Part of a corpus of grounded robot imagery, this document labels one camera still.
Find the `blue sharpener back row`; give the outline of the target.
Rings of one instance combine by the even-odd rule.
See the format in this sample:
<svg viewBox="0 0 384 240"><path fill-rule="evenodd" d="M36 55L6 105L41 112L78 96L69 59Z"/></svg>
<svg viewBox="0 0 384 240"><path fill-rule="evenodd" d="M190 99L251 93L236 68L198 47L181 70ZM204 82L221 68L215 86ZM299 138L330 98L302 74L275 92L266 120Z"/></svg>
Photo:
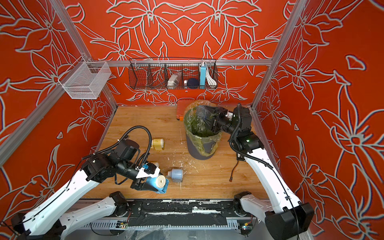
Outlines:
<svg viewBox="0 0 384 240"><path fill-rule="evenodd" d="M155 188L158 194L165 194L168 189L169 180L164 175L158 175L156 178L147 178L146 183Z"/></svg>

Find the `light blue sharpener front row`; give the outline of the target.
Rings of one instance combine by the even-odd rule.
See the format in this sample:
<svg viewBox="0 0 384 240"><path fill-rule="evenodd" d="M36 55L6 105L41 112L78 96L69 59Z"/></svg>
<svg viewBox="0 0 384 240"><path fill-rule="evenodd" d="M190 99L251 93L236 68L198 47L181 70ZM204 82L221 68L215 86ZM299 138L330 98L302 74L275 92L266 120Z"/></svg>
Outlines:
<svg viewBox="0 0 384 240"><path fill-rule="evenodd" d="M167 177L175 183L181 183L184 179L184 171L180 168L173 168L168 171Z"/></svg>

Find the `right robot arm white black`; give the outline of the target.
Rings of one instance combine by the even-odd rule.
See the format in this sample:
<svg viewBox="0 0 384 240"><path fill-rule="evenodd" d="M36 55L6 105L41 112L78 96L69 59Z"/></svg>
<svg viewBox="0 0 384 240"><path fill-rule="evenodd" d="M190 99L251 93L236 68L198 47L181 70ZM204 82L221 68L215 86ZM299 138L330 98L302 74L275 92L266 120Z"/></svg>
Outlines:
<svg viewBox="0 0 384 240"><path fill-rule="evenodd" d="M241 192L234 197L235 213L263 221L274 240L298 239L308 230L315 211L290 190L273 166L265 145L252 131L250 110L240 104L233 111L200 105L196 114L212 132L230 134L230 148L253 169L269 197L270 202L265 203L250 192Z"/></svg>

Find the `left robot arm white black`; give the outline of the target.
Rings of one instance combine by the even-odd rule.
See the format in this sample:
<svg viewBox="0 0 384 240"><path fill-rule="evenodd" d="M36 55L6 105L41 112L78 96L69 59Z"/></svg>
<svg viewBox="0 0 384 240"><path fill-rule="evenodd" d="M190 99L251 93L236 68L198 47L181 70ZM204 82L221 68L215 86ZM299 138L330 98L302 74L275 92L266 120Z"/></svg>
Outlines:
<svg viewBox="0 0 384 240"><path fill-rule="evenodd" d="M67 183L33 210L15 214L8 228L18 240L63 240L100 218L123 217L131 209L119 191L80 210L68 211L90 190L118 175L132 180L131 189L164 194L168 181L157 165L148 162L152 141L148 128L128 129L112 146L83 157Z"/></svg>

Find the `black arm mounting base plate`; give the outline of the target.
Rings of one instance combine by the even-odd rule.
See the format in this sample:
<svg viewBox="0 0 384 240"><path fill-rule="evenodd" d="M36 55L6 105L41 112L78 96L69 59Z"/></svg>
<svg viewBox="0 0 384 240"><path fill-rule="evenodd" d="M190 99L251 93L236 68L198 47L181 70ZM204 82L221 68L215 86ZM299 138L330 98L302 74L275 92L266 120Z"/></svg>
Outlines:
<svg viewBox="0 0 384 240"><path fill-rule="evenodd" d="M260 222L251 214L237 213L232 199L131 199L128 203L129 209L121 217L103 219L123 220L129 225L209 225L225 224L229 219L241 225Z"/></svg>

